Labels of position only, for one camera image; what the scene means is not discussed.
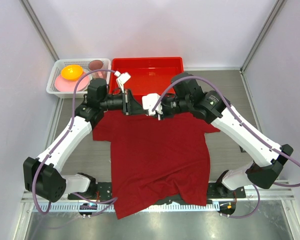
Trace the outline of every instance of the metal frame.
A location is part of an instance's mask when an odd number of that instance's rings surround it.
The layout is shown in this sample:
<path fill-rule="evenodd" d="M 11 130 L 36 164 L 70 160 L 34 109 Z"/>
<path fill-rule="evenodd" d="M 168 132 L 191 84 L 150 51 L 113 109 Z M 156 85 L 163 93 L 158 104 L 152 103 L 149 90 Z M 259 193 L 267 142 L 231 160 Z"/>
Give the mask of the metal frame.
<path fill-rule="evenodd" d="M 58 98 L 58 100 L 56 102 L 56 105 L 55 105 L 55 109 L 54 109 L 52 119 L 51 119 L 50 124 L 49 124 L 49 128 L 48 128 L 49 133 L 48 133 L 48 137 L 46 139 L 45 147 L 44 147 L 43 150 L 46 150 L 55 140 L 57 127 L 58 127 L 58 123 L 59 123 L 59 119 L 60 119 L 61 110 L 62 110 L 63 105 L 64 105 L 64 99 L 63 98 Z"/>
<path fill-rule="evenodd" d="M 255 53 L 257 52 L 260 44 L 262 43 L 262 41 L 265 39 L 265 36 L 267 35 L 267 33 L 269 32 L 272 24 L 274 23 L 276 17 L 278 16 L 278 14 L 280 13 L 281 9 L 283 8 L 283 6 L 285 5 L 287 0 L 277 0 L 276 3 L 274 4 L 268 18 L 266 19 L 261 32 L 259 33 L 258 37 L 256 38 L 248 56 L 246 57 L 242 67 L 241 67 L 241 71 L 244 72 L 248 65 L 250 64 L 252 58 L 254 57 Z"/>
<path fill-rule="evenodd" d="M 262 133 L 262 128 L 261 128 L 261 125 L 260 125 L 260 121 L 258 119 L 258 115 L 257 115 L 256 108 L 255 108 L 255 105 L 254 105 L 252 93 L 251 93 L 249 84 L 247 82 L 246 73 L 244 71 L 240 71 L 240 75 L 241 75 L 241 79 L 242 79 L 243 86 L 244 86 L 244 89 L 245 89 L 245 93 L 248 97 L 248 101 L 249 101 L 249 104 L 250 104 L 250 107 L 251 107 L 251 110 L 252 110 L 252 114 L 253 114 L 253 118 L 255 120 L 256 128 Z"/>
<path fill-rule="evenodd" d="M 300 219 L 295 209 L 295 200 L 282 200 L 282 206 L 290 226 L 292 236 L 295 240 L 300 240 Z"/>
<path fill-rule="evenodd" d="M 51 57 L 54 59 L 54 61 L 59 60 L 58 54 L 56 53 L 52 43 L 50 42 L 44 28 L 42 27 L 35 11 L 31 7 L 31 4 L 28 0 L 19 0 L 21 5 L 23 6 L 26 14 L 30 18 L 34 28 L 36 29 L 37 33 L 39 34 L 40 38 L 42 39 L 44 45 L 46 46 L 47 50 L 51 54 Z"/>
<path fill-rule="evenodd" d="M 184 71 L 240 71 L 241 67 L 184 67 Z"/>
<path fill-rule="evenodd" d="M 13 240 L 24 240 L 26 238 L 34 204 L 31 202 L 22 202 L 20 207 L 22 210 L 12 238 Z"/>
<path fill-rule="evenodd" d="M 66 213 L 66 212 L 99 212 L 107 207 L 105 204 L 99 204 L 98 209 L 80 209 L 80 206 L 83 203 L 80 201 L 71 201 L 71 202 L 56 202 L 51 205 L 50 213 Z M 40 208 L 43 211 L 47 210 L 48 203 L 41 202 L 39 203 Z M 215 212 L 220 210 L 220 205 L 218 201 L 214 201 L 212 204 L 207 204 L 206 206 L 198 206 L 198 205 L 181 205 L 176 202 L 172 202 L 170 204 L 163 204 L 163 205 L 151 205 L 140 212 Z M 35 206 L 32 208 L 33 213 L 37 213 L 38 210 Z M 105 213 L 114 213 L 115 208 L 111 205 L 108 209 L 104 211 Z"/>

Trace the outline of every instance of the purple cable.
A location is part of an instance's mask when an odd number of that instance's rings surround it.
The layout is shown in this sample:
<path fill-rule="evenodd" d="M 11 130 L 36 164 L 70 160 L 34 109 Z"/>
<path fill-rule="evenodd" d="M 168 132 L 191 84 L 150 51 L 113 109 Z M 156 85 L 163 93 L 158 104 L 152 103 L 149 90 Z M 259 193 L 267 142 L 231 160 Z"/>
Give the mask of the purple cable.
<path fill-rule="evenodd" d="M 158 101 L 156 102 L 156 104 L 154 105 L 152 111 L 156 110 L 156 107 L 160 104 L 160 102 L 162 101 L 162 99 L 164 98 L 164 96 L 168 93 L 168 91 L 176 84 L 185 81 L 185 80 L 190 80 L 190 79 L 196 79 L 199 81 L 202 81 L 206 84 L 208 84 L 210 87 L 212 87 L 216 93 L 220 96 L 220 98 L 222 99 L 222 101 L 224 102 L 224 104 L 226 105 L 226 107 L 229 109 L 230 113 L 234 116 L 234 118 L 249 132 L 251 133 L 256 139 L 258 139 L 262 144 L 264 144 L 266 147 L 268 147 L 271 151 L 274 151 L 275 153 L 283 156 L 286 159 L 289 159 L 291 162 L 293 162 L 294 164 L 296 164 L 298 167 L 300 167 L 300 162 L 298 162 L 297 160 L 295 160 L 294 158 L 292 158 L 291 156 L 288 156 L 287 154 L 285 154 L 284 152 L 281 152 L 278 149 L 273 148 L 270 144 L 268 144 L 266 141 L 264 141 L 261 137 L 259 137 L 254 131 L 252 131 L 251 128 L 249 128 L 244 122 L 242 122 L 242 120 L 237 116 L 237 114 L 231 109 L 230 104 L 227 102 L 226 98 L 224 97 L 224 95 L 220 92 L 220 90 L 217 88 L 217 86 L 215 86 L 213 83 L 211 83 L 210 81 L 208 81 L 207 79 L 201 77 L 201 76 L 185 76 L 182 77 L 176 81 L 174 81 L 171 85 L 169 85 L 164 92 L 162 93 L 162 95 L 160 96 L 160 98 L 158 99 Z M 300 183 L 297 184 L 282 184 L 282 183 L 273 183 L 274 185 L 277 186 L 281 186 L 281 187 L 287 187 L 287 188 L 296 188 L 296 187 L 300 187 Z"/>
<path fill-rule="evenodd" d="M 79 194 L 75 194 L 75 195 L 78 196 L 78 197 L 80 197 L 80 198 L 82 198 L 82 199 L 84 199 L 84 200 L 87 199 L 87 198 L 84 198 L 83 196 L 81 196 Z M 108 206 L 106 206 L 101 211 L 98 211 L 96 213 L 91 214 L 90 217 L 95 217 L 95 216 L 98 216 L 98 215 L 102 214 L 104 211 L 106 211 L 108 208 L 110 208 L 110 206 L 113 205 L 115 203 L 115 201 L 117 201 L 117 199 L 118 199 L 117 197 L 114 197 L 114 198 L 112 198 L 110 200 L 102 201 L 102 202 L 93 202 L 93 201 L 89 200 L 88 202 L 91 202 L 93 204 L 105 204 L 106 202 L 109 203 L 109 201 L 111 201 Z M 84 206 L 84 207 L 85 208 L 89 208 L 89 209 L 97 209 L 96 207 L 93 207 L 93 206 Z M 48 226 L 47 229 L 52 229 L 52 230 L 62 229 L 67 224 L 69 224 L 69 223 L 71 223 L 71 222 L 73 222 L 73 221 L 75 221 L 77 219 L 80 219 L 80 218 L 81 218 L 81 216 L 78 216 L 78 217 L 75 217 L 74 219 L 71 219 L 70 221 L 66 222 L 65 224 L 63 224 L 61 226 Z"/>
<path fill-rule="evenodd" d="M 46 211 L 42 211 L 42 209 L 39 206 L 38 203 L 38 199 L 36 196 L 36 185 L 37 185 L 37 180 L 38 180 L 38 176 L 39 173 L 41 171 L 41 169 L 43 168 L 44 164 L 46 163 L 46 161 L 49 159 L 49 157 L 51 156 L 51 154 L 56 150 L 56 148 L 61 144 L 61 142 L 66 138 L 66 136 L 70 133 L 70 130 L 72 129 L 73 125 L 74 125 L 74 121 L 75 121 L 75 103 L 76 103 L 76 92 L 79 86 L 79 83 L 88 75 L 96 73 L 96 72 L 111 72 L 111 73 L 115 73 L 116 71 L 113 70 L 109 70 L 109 69 L 98 69 L 98 70 L 93 70 L 90 71 L 84 75 L 82 75 L 78 82 L 76 83 L 74 90 L 73 90 L 73 97 L 72 97 L 72 115 L 71 115 L 71 122 L 70 122 L 70 126 L 69 129 L 65 132 L 65 134 L 61 137 L 61 139 L 54 145 L 54 147 L 49 151 L 49 153 L 45 156 L 45 158 L 42 160 L 42 162 L 40 163 L 39 167 L 37 168 L 34 177 L 33 177 L 33 181 L 32 181 L 32 187 L 31 187 L 31 191 L 32 191 L 32 197 L 33 197 L 33 202 L 34 205 L 36 207 L 36 209 L 38 210 L 39 213 L 45 215 L 49 212 L 50 207 L 51 207 L 51 202 L 49 202 L 47 210 Z"/>
<path fill-rule="evenodd" d="M 81 198 L 82 200 L 85 200 L 85 201 L 87 201 L 89 203 L 92 203 L 92 204 L 108 204 L 108 203 L 112 203 L 113 201 L 117 201 L 117 199 L 118 199 L 117 197 L 114 197 L 114 198 L 111 198 L 110 200 L 106 200 L 106 201 L 91 201 L 90 199 L 79 195 L 77 192 L 74 192 L 72 194 L 79 197 L 79 198 Z"/>
<path fill-rule="evenodd" d="M 254 189 L 256 190 L 256 194 L 258 195 L 258 202 L 257 202 L 255 208 L 253 209 L 253 211 L 250 212 L 249 214 L 243 215 L 243 216 L 231 216 L 230 215 L 229 218 L 231 218 L 231 219 L 244 219 L 244 218 L 250 217 L 252 214 L 254 214 L 258 210 L 259 205 L 260 205 L 260 193 L 259 193 L 258 188 L 257 188 L 256 185 L 252 185 L 252 186 L 254 187 Z M 222 216 L 225 216 L 225 217 L 228 218 L 227 214 L 222 213 Z"/>

